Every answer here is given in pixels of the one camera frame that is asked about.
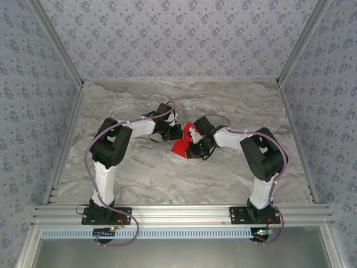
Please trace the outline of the aluminium mounting rail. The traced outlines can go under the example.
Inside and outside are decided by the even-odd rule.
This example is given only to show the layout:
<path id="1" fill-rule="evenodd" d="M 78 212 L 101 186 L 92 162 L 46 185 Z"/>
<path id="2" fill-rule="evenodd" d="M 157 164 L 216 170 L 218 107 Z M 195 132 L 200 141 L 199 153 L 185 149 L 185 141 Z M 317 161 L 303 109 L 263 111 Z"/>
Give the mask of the aluminium mounting rail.
<path id="1" fill-rule="evenodd" d="M 230 205 L 131 205 L 140 227 L 225 227 L 231 225 Z M 278 206 L 286 227 L 331 226 L 335 224 L 326 204 Z M 37 206 L 32 226 L 71 227 L 81 225 L 81 211 L 74 205 Z"/>

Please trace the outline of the black adapter board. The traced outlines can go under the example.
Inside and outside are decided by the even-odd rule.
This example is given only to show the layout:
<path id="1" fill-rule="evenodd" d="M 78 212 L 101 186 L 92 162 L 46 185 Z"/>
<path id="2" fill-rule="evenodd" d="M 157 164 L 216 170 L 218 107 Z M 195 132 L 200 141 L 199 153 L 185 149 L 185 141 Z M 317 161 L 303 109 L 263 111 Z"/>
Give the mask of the black adapter board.
<path id="1" fill-rule="evenodd" d="M 116 229 L 114 227 L 95 228 L 92 231 L 92 236 L 95 238 L 114 237 L 115 232 L 116 232 Z"/>

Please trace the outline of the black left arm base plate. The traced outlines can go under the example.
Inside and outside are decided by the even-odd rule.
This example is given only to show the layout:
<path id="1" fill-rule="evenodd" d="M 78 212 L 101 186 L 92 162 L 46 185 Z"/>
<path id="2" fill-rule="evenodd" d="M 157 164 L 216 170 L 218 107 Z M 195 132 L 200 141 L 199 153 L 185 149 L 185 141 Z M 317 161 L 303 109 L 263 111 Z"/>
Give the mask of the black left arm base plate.
<path id="1" fill-rule="evenodd" d="M 131 217 L 126 214 L 114 212 L 108 208 L 94 209 L 87 207 L 83 211 L 82 225 L 129 225 Z"/>

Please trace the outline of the aluminium table side rail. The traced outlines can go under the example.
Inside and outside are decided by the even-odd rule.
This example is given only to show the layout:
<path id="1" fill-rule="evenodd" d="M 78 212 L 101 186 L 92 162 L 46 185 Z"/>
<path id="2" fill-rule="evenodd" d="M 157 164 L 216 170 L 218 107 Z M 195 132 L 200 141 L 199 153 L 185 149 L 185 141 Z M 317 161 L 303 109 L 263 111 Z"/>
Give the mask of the aluminium table side rail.
<path id="1" fill-rule="evenodd" d="M 308 188 L 310 190 L 311 199 L 312 199 L 314 204 L 318 204 L 320 202 L 319 201 L 319 197 L 317 195 L 317 191 L 316 191 L 316 188 L 315 188 L 313 177 L 312 177 L 311 172 L 309 170 L 309 166 L 308 166 L 308 163 L 307 163 L 304 151 L 303 151 L 303 147 L 301 145 L 301 140 L 299 138 L 295 122 L 293 120 L 293 115 L 292 115 L 292 112 L 290 110 L 290 106 L 289 106 L 287 97 L 285 95 L 285 92 L 284 92 L 282 86 L 280 86 L 279 83 L 277 83 L 277 85 L 278 85 L 278 88 L 279 88 L 279 91 L 280 91 L 280 94 L 281 94 L 282 102 L 284 104 L 284 107 L 285 107 L 285 110 L 286 110 L 286 113 L 287 113 L 288 121 L 289 121 L 290 126 L 292 128 L 293 138 L 295 140 L 295 144 L 296 144 L 296 147 L 297 147 L 297 152 L 299 154 L 300 162 L 301 162 L 304 174 L 305 174 L 305 178 L 306 178 L 307 183 L 308 183 Z"/>
<path id="2" fill-rule="evenodd" d="M 47 188 L 44 198 L 44 205 L 56 204 L 57 195 L 61 184 L 61 178 L 66 168 L 67 159 L 69 157 L 71 145 L 74 138 L 76 124 L 78 122 L 80 114 L 83 95 L 83 85 L 81 85 L 76 95 L 74 106 L 70 114 L 69 123 L 67 125 L 66 131 L 64 133 L 64 138 L 60 147 L 60 152 L 55 162 L 51 179 L 49 181 L 49 186 Z"/>

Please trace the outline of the aluminium frame post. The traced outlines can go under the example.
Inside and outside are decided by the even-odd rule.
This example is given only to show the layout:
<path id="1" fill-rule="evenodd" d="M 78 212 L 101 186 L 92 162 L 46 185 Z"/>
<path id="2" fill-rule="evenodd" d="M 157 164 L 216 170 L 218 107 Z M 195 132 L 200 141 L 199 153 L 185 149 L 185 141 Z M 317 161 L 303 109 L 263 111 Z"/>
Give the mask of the aluminium frame post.
<path id="1" fill-rule="evenodd" d="M 293 68 L 297 64 L 313 33 L 319 26 L 331 2 L 332 0 L 316 0 L 316 3 L 308 16 L 301 33 L 294 43 L 292 50 L 277 77 L 277 84 L 280 88 L 284 86 L 289 75 L 292 73 Z"/>
<path id="2" fill-rule="evenodd" d="M 73 63 L 70 55 L 68 54 L 64 43 L 61 41 L 60 36 L 58 35 L 54 25 L 52 24 L 50 17 L 45 11 L 40 0 L 26 0 L 26 1 L 30 6 L 30 8 L 32 9 L 33 13 L 35 14 L 36 18 L 38 19 L 42 29 L 44 30 L 47 37 L 49 38 L 53 48 L 55 49 L 62 63 L 64 64 L 71 79 L 74 81 L 74 83 L 78 88 L 81 88 L 83 86 L 83 81 L 79 75 L 79 72 L 77 71 L 75 64 Z"/>

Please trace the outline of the red square paper sheet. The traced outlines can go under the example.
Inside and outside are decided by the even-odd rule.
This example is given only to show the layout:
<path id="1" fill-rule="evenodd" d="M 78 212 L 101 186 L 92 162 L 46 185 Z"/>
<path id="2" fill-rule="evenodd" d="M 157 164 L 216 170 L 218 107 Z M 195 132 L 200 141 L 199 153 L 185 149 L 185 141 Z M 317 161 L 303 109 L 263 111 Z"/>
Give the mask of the red square paper sheet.
<path id="1" fill-rule="evenodd" d="M 171 148 L 171 152 L 186 159 L 193 158 L 193 153 L 190 149 L 190 145 L 193 143 L 191 131 L 195 131 L 195 127 L 192 122 L 188 122 L 182 130 L 182 138 L 174 143 L 173 147 Z"/>

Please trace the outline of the adapter board with green light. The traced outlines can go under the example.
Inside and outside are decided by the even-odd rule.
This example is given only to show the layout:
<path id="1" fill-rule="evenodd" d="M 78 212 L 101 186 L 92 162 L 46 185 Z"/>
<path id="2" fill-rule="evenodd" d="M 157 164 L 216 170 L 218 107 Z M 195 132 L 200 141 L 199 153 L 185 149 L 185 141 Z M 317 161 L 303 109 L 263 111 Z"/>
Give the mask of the adapter board with green light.
<path id="1" fill-rule="evenodd" d="M 273 229 L 264 229 L 264 228 L 252 228 L 252 234 L 255 236 L 269 236 L 274 233 Z"/>

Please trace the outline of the grey metal panel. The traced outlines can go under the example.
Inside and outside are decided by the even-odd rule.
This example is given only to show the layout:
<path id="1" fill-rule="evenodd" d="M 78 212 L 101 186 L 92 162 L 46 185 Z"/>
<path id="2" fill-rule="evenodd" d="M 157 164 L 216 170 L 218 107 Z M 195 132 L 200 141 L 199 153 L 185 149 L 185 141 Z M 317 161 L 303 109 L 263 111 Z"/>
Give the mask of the grey metal panel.
<path id="1" fill-rule="evenodd" d="M 176 229 L 147 229 L 132 244 L 98 246 L 85 228 L 34 228 L 16 268 L 350 268 L 326 227 L 288 227 L 270 245 L 234 237 L 185 239 Z"/>

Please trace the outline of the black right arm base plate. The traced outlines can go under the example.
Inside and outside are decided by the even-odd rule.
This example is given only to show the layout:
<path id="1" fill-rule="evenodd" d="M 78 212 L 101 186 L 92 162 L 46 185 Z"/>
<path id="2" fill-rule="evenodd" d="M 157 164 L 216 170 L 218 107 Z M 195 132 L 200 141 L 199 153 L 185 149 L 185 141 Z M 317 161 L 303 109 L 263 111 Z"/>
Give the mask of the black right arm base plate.
<path id="1" fill-rule="evenodd" d="M 230 207 L 231 224 L 269 224 L 281 223 L 281 218 L 276 209 L 267 206 L 258 210 L 255 207 Z"/>

